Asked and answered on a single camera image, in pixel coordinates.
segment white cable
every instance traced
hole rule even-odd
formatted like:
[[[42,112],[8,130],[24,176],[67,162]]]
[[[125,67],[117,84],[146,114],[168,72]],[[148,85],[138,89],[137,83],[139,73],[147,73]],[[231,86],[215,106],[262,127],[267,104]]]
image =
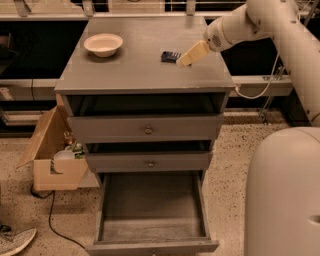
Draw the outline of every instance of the white cable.
[[[259,94],[259,95],[256,95],[256,96],[246,96],[246,95],[243,95],[242,93],[240,93],[240,87],[236,86],[235,90],[236,90],[236,93],[243,97],[243,98],[246,98],[246,99],[249,99],[249,100],[254,100],[254,99],[257,99],[259,97],[261,97],[263,94],[265,94],[265,92],[268,90],[271,82],[274,80],[274,76],[273,76],[273,72],[276,68],[276,65],[277,65],[277,62],[278,62],[278,59],[279,59],[279,52],[277,54],[277,57],[274,61],[274,64],[273,64],[273,67],[272,67],[272,71],[271,71],[271,76],[270,76],[270,80],[269,80],[269,83],[267,84],[267,86],[264,88],[264,90]]]

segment white robot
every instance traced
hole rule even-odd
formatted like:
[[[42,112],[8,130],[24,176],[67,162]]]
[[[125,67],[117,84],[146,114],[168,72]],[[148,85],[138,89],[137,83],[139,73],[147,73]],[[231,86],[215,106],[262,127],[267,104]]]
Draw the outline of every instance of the white robot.
[[[245,256],[320,255],[320,42],[293,0],[247,0],[214,20],[204,41],[177,61],[272,38],[312,127],[276,132],[252,157],[246,191]]]

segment floor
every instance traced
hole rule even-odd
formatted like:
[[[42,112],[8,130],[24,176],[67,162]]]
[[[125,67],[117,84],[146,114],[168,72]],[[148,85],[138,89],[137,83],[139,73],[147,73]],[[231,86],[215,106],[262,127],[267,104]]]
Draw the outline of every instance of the floor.
[[[209,228],[220,242],[214,253],[205,256],[242,256],[244,249],[244,203],[246,176],[251,156],[258,144],[273,132],[288,127],[282,114],[267,113],[264,125],[257,110],[227,111],[214,157],[207,172],[203,193]],[[32,165],[19,169],[16,163],[28,139],[0,139],[0,221],[16,231],[35,226],[37,236],[20,255],[88,255],[75,243],[53,233],[48,224],[52,195],[46,199],[31,196]],[[93,242],[100,188],[57,191],[51,218],[59,233],[86,246]]]

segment cable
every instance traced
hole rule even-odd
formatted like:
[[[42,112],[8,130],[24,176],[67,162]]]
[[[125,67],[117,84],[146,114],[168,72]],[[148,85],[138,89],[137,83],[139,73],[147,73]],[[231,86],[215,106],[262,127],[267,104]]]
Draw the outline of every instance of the cable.
[[[246,95],[243,95],[242,93],[240,93],[240,91],[239,91],[239,90],[240,90],[240,87],[238,87],[238,86],[236,86],[236,88],[235,88],[236,93],[237,93],[239,96],[241,96],[241,97],[243,97],[243,98],[246,98],[246,99],[249,99],[249,100],[254,100],[254,99],[257,99],[257,98],[261,97],[261,96],[268,90],[271,82],[274,80],[273,72],[274,72],[274,70],[275,70],[275,68],[276,68],[278,59],[279,59],[279,52],[278,52],[278,54],[277,54],[277,57],[276,57],[276,59],[275,59],[275,61],[274,61],[273,67],[272,67],[271,77],[270,77],[269,83],[267,84],[267,86],[264,88],[264,90],[263,90],[259,95],[256,95],[256,96],[246,96]]]
[[[41,196],[41,195],[39,195],[38,193],[34,192],[34,190],[33,190],[33,185],[31,185],[30,193],[31,193],[32,196],[34,196],[34,197],[36,197],[36,198],[39,198],[39,199],[46,199],[46,198],[48,198],[50,195],[52,195],[52,203],[51,203],[50,213],[49,213],[49,227],[50,227],[50,229],[51,229],[52,232],[55,233],[56,235],[58,235],[58,236],[60,236],[60,237],[62,237],[62,238],[64,238],[64,239],[66,239],[66,240],[68,240],[68,241],[70,241],[70,242],[73,242],[73,243],[79,245],[81,248],[83,248],[83,249],[85,250],[85,247],[84,247],[82,244],[80,244],[79,242],[77,242],[77,241],[75,241],[75,240],[73,240],[73,239],[71,239],[71,238],[69,238],[69,237],[67,237],[67,236],[62,235],[62,234],[58,233],[55,229],[53,229],[52,224],[51,224],[51,216],[52,216],[53,206],[54,206],[54,200],[55,200],[55,196],[56,196],[55,191],[53,190],[53,191],[51,191],[49,194],[47,194],[47,195],[45,195],[45,196]]]
[[[82,244],[80,244],[79,242],[77,242],[77,241],[75,241],[75,240],[73,240],[73,239],[71,239],[71,238],[69,238],[69,237],[66,237],[66,236],[64,236],[64,235],[61,235],[60,233],[58,233],[56,230],[53,229],[53,227],[52,227],[52,225],[51,225],[51,215],[52,215],[52,211],[53,211],[53,205],[54,205],[54,199],[55,199],[55,197],[56,197],[56,193],[55,193],[55,191],[53,191],[53,193],[52,193],[52,203],[51,203],[50,214],[49,214],[49,227],[50,227],[50,229],[51,229],[56,235],[58,235],[58,236],[60,236],[60,237],[62,237],[62,238],[64,238],[64,239],[66,239],[66,240],[69,240],[70,242],[73,242],[73,243],[79,245],[81,248],[85,249],[85,247],[84,247]]]

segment gray shoe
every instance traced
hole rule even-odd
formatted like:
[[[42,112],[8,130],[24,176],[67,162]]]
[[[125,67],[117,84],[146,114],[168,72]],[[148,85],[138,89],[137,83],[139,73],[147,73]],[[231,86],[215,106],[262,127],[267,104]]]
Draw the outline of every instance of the gray shoe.
[[[2,233],[0,236],[0,256],[10,256],[22,251],[35,237],[36,228],[18,234]]]

